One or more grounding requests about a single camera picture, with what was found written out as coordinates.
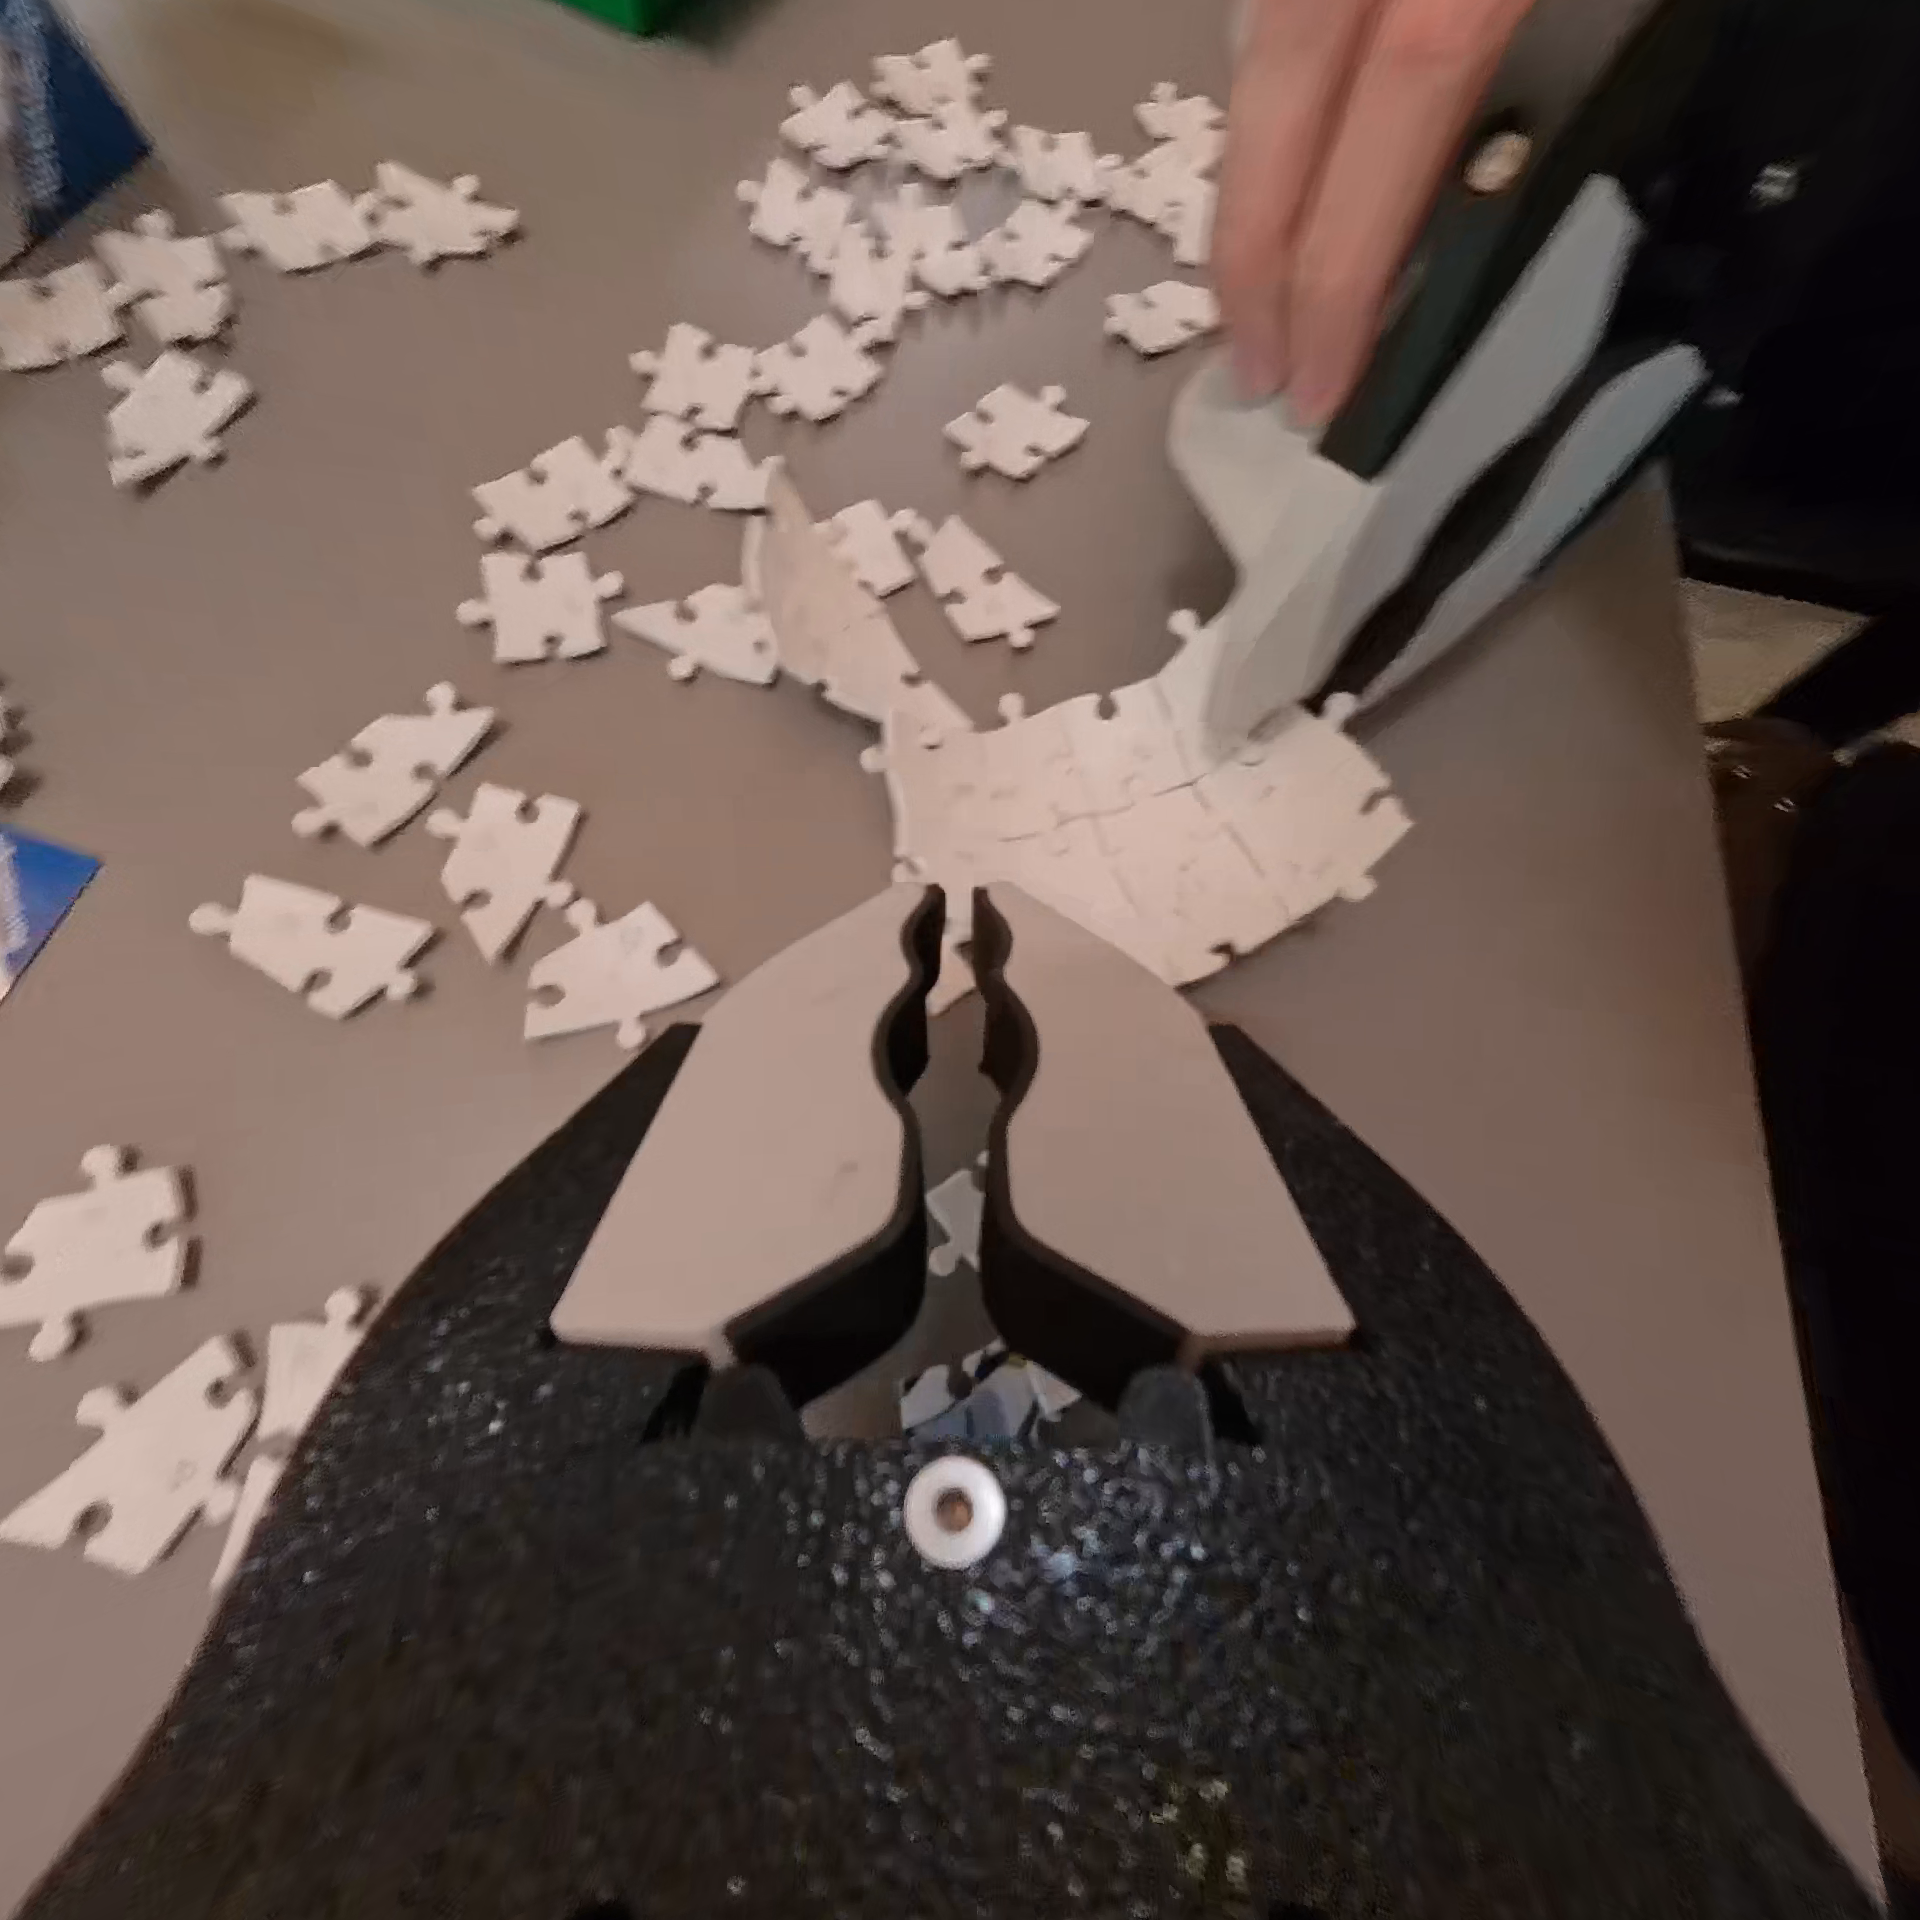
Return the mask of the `scattered loose white puzzle pieces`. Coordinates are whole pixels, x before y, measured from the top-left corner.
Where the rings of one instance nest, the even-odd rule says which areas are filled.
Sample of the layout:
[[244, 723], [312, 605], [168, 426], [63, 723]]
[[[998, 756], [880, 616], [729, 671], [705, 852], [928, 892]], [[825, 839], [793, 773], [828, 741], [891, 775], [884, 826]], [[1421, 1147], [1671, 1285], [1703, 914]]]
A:
[[[676, 323], [657, 352], [638, 352], [649, 383], [645, 426], [614, 426], [604, 445], [572, 436], [527, 464], [479, 485], [476, 504], [477, 595], [457, 608], [468, 632], [486, 632], [496, 666], [582, 661], [607, 650], [609, 628], [660, 651], [673, 683], [709, 680], [775, 685], [775, 637], [739, 583], [711, 583], [655, 603], [613, 608], [622, 573], [597, 569], [580, 546], [590, 530], [636, 498], [673, 498], [695, 509], [743, 516], [766, 508], [773, 463], [757, 463], [739, 436], [740, 407], [761, 397], [783, 416], [829, 420], [881, 373], [907, 309], [1013, 282], [1059, 279], [1085, 252], [1071, 211], [1111, 192], [1132, 205], [1128, 181], [1190, 187], [1211, 184], [1169, 131], [1172, 111], [1213, 117], [1169, 83], [1137, 105], [1160, 144], [1137, 165], [1093, 161], [1083, 184], [1029, 181], [1023, 200], [977, 235], [964, 239], [958, 209], [913, 185], [880, 196], [868, 231], [848, 194], [806, 178], [788, 159], [767, 161], [761, 181], [739, 187], [753, 235], [806, 256], [832, 279], [832, 311], [791, 340], [753, 352]], [[337, 184], [293, 194], [228, 194], [231, 231], [185, 235], [173, 215], [143, 211], [129, 229], [104, 231], [97, 258], [36, 279], [5, 279], [5, 369], [45, 369], [119, 344], [124, 309], [137, 309], [160, 352], [148, 367], [111, 363], [108, 450], [111, 482], [151, 493], [157, 481], [223, 452], [223, 433], [253, 403], [232, 369], [207, 367], [191, 346], [228, 320], [219, 248], [270, 258], [277, 273], [315, 273], [375, 248], [407, 252], [425, 268], [486, 256], [517, 231], [518, 212], [477, 200], [477, 181], [438, 181], [397, 161], [377, 168], [358, 200]], [[881, 601], [923, 578], [958, 637], [1025, 648], [1059, 616], [963, 516], [929, 527], [886, 512], [875, 498], [816, 522], [854, 577]], [[565, 795], [527, 795], [479, 781], [467, 808], [445, 808], [448, 780], [497, 737], [496, 712], [468, 705], [449, 683], [431, 685], [417, 712], [383, 712], [296, 785], [304, 804], [289, 833], [379, 849], [421, 821], [445, 841], [441, 892], [467, 938], [496, 969], [515, 959], [541, 913], [560, 914], [567, 940], [526, 975], [526, 1043], [609, 1033], [623, 1050], [646, 1040], [649, 1023], [721, 986], [696, 946], [655, 903], [622, 916], [568, 885], [568, 851], [582, 808]], [[253, 873], [231, 905], [196, 905], [195, 940], [213, 940], [288, 1003], [343, 1023], [369, 1005], [407, 1003], [425, 984], [417, 963], [441, 928], [431, 920], [351, 903], [308, 885]], [[143, 1156], [135, 1143], [94, 1143], [79, 1160], [81, 1187], [36, 1199], [5, 1243], [5, 1340], [28, 1337], [23, 1357], [61, 1362], [81, 1346], [100, 1311], [182, 1297], [196, 1243], [188, 1170]], [[204, 1340], [143, 1392], [97, 1383], [78, 1404], [88, 1444], [5, 1512], [5, 1545], [81, 1555], [119, 1578], [142, 1578], [195, 1524], [223, 1524], [213, 1591], [243, 1564], [293, 1451], [363, 1344], [377, 1291], [336, 1288], [320, 1312], [273, 1324], [264, 1375], [248, 1383], [252, 1356], [238, 1336]]]

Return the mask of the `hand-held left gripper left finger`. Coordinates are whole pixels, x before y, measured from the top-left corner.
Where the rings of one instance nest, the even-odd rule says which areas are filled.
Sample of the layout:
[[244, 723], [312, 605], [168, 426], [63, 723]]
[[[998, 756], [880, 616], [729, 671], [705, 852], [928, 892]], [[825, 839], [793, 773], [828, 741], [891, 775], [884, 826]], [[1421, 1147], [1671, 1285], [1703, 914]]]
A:
[[761, 1370], [806, 1407], [911, 1331], [944, 892], [895, 882], [752, 972], [699, 1027], [548, 1325], [575, 1348]]

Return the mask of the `small curved assembled puzzle section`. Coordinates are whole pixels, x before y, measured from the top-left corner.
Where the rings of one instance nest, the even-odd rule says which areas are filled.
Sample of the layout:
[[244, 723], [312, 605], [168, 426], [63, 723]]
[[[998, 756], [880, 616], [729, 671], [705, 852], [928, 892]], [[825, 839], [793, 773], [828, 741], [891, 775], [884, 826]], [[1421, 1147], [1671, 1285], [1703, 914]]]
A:
[[923, 677], [782, 463], [773, 463], [766, 508], [743, 536], [740, 585], [773, 628], [777, 668], [828, 706], [872, 729], [889, 715], [913, 723], [921, 737], [974, 729], [964, 709]]

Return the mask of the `blue cartoon print puzzle box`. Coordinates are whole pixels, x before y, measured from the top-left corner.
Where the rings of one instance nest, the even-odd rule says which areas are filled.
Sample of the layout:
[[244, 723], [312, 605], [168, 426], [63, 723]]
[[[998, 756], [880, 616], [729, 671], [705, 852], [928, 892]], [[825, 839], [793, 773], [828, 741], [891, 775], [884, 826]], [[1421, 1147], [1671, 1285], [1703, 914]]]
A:
[[78, 219], [153, 152], [61, 9], [3, 4], [3, 268]]

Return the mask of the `large curved assembled puzzle section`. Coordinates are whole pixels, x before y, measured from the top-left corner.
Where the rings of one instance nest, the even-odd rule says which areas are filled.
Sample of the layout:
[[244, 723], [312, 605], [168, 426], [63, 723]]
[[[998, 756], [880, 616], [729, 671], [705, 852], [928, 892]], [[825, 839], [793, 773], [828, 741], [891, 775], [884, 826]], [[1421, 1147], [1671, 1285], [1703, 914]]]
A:
[[[977, 997], [972, 909], [982, 885], [1022, 887], [1180, 995], [1332, 900], [1364, 899], [1409, 821], [1350, 714], [1345, 696], [1323, 712], [1283, 706], [1239, 743], [1208, 747], [1172, 723], [1163, 668], [1041, 712], [1007, 697], [993, 727], [963, 735], [921, 737], [889, 715], [861, 767], [891, 811], [893, 876], [945, 899], [929, 1012]], [[1231, 1033], [1213, 1037], [1255, 1114], [1237, 1064], [1263, 1056]], [[949, 1232], [972, 1247], [977, 1290], [990, 1124], [966, 1178], [972, 1221]]]

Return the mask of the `person's right hand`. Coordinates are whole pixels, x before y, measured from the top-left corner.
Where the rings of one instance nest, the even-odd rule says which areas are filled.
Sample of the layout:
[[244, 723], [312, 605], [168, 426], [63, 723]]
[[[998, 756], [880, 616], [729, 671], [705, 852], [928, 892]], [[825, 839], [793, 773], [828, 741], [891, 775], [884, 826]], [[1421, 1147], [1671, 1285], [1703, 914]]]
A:
[[1323, 426], [1350, 395], [1528, 3], [1239, 13], [1211, 279], [1239, 388]]

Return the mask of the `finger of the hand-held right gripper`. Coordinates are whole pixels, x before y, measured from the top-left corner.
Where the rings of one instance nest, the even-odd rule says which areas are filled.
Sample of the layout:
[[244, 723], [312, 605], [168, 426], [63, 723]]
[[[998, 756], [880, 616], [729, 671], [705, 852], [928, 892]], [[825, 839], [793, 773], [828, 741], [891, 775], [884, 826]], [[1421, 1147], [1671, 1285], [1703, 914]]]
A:
[[1241, 397], [1223, 352], [1177, 393], [1168, 459], [1228, 552], [1237, 588], [1207, 626], [1169, 619], [1168, 714], [1233, 745], [1310, 697], [1364, 617], [1401, 588], [1441, 520], [1569, 393], [1614, 315], [1640, 217], [1592, 176], [1377, 475]]
[[1697, 349], [1603, 349], [1545, 420], [1472, 482], [1363, 619], [1317, 703], [1366, 706], [1470, 637], [1643, 466], [1707, 376]]

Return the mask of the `white and blue instruction leaflet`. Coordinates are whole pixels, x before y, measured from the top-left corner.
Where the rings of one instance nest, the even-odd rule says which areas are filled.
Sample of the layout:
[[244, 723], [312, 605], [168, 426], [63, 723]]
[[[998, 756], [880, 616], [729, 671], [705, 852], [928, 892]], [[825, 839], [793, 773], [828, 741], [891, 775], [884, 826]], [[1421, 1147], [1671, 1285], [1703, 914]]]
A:
[[16, 827], [3, 831], [3, 1000], [52, 940], [102, 861]]

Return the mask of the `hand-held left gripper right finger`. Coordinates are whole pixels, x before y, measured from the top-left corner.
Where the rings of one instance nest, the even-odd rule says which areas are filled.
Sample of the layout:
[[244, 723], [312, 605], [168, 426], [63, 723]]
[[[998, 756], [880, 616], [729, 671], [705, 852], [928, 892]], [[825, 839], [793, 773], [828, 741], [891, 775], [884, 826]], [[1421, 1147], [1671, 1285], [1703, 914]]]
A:
[[1007, 1346], [1103, 1410], [1137, 1377], [1344, 1348], [1355, 1312], [1208, 1023], [1013, 882], [975, 887], [972, 933], [977, 1274]]

